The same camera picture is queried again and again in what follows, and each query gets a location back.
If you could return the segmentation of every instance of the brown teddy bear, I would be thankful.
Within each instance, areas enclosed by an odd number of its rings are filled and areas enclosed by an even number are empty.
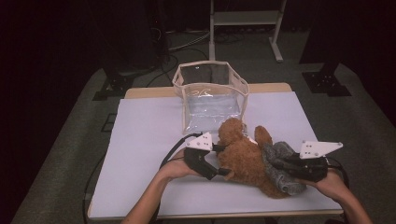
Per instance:
[[[254,138],[257,144],[243,134],[244,124],[240,119],[227,119],[219,127],[219,145],[225,149],[217,154],[219,166],[230,169],[224,178],[258,187],[270,198],[285,198],[289,194],[279,190],[265,172],[262,160],[265,144],[272,145],[271,135],[258,126]]]

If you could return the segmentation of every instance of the human arm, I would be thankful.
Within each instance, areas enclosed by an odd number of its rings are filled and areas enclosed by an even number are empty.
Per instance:
[[[183,156],[184,149],[181,149],[172,160],[166,163],[157,172],[148,184],[139,201],[121,222],[122,224],[149,223],[152,215],[160,204],[161,197],[163,196],[163,192],[165,191],[167,184],[171,180],[184,177],[186,175],[198,175],[182,160]]]
[[[302,184],[310,185],[319,190],[322,194],[332,198],[344,209],[347,220],[350,224],[372,224],[358,198],[344,184],[344,181],[334,169],[329,169],[327,176],[319,182],[298,180]]]

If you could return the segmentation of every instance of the dark background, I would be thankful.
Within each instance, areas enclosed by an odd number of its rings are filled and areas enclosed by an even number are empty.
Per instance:
[[[216,2],[219,10],[279,4]],[[114,67],[157,66],[166,46],[149,28],[208,28],[208,11],[208,0],[1,2],[1,223],[13,218],[91,75],[102,67],[117,77]],[[386,1],[289,0],[282,30],[312,27],[302,63],[323,63],[334,49],[395,124],[394,12]]]

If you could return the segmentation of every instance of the forearm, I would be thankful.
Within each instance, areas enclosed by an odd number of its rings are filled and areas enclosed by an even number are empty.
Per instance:
[[[344,209],[346,218],[350,224],[373,223],[359,200],[352,193],[348,193],[348,195],[343,196],[343,198],[340,199],[339,203]]]
[[[168,183],[169,178],[156,174],[134,208],[121,223],[149,223],[152,215],[160,204],[161,197]]]

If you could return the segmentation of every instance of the stuffed animal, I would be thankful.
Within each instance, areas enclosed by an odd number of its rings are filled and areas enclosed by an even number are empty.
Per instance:
[[[288,197],[289,194],[279,190],[265,172],[262,149],[265,144],[273,144],[271,135],[264,127],[256,127],[256,144],[243,134],[243,129],[242,120],[234,118],[227,119],[219,127],[219,145],[225,146],[217,154],[219,166],[231,170],[224,178],[255,186],[270,198]]]

